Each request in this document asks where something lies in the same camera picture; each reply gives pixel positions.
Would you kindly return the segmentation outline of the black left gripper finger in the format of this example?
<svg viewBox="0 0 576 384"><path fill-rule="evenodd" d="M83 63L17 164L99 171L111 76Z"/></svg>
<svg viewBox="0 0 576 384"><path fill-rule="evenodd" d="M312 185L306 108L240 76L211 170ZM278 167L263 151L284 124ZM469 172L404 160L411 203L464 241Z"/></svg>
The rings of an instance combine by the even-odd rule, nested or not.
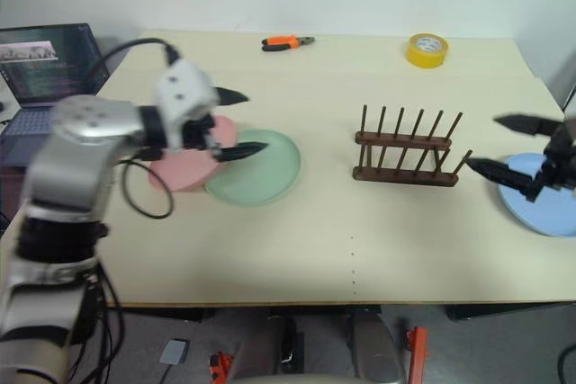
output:
<svg viewBox="0 0 576 384"><path fill-rule="evenodd" d="M215 156L219 163L232 162L257 154L268 147L267 143L251 141L238 143L235 147L221 148Z"/></svg>
<svg viewBox="0 0 576 384"><path fill-rule="evenodd" d="M249 101L249 98L239 91L224 87L215 87L215 91L219 98L218 105L234 105Z"/></svg>

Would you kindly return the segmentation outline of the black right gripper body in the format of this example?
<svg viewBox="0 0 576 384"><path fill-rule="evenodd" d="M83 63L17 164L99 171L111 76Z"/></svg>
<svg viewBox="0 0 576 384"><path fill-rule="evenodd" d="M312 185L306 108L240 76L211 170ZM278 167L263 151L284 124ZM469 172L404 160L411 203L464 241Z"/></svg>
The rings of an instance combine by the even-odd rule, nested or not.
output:
<svg viewBox="0 0 576 384"><path fill-rule="evenodd" d="M575 121L540 121L538 133L549 136L537 184L575 191Z"/></svg>

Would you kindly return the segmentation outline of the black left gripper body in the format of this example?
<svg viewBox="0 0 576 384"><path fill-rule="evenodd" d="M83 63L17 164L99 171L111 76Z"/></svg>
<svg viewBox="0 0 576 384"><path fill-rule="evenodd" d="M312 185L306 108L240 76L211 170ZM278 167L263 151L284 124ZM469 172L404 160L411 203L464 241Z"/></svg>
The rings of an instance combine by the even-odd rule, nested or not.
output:
<svg viewBox="0 0 576 384"><path fill-rule="evenodd" d="M212 135L216 122L211 114L196 121L187 121L182 127L184 149L206 150L211 158L221 162L223 156L221 144Z"/></svg>

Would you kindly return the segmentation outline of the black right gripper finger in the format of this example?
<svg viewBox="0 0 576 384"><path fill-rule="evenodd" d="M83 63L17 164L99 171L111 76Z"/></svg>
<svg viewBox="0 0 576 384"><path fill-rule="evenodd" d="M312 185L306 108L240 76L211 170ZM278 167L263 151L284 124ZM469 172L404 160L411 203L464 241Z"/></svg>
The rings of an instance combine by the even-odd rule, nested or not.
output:
<svg viewBox="0 0 576 384"><path fill-rule="evenodd" d="M467 159L466 164L485 179L520 192L527 201L534 202L545 187L542 181L514 171L499 161L471 157Z"/></svg>
<svg viewBox="0 0 576 384"><path fill-rule="evenodd" d="M507 114L494 119L499 125L527 135L551 137L562 125L560 121L526 114Z"/></svg>

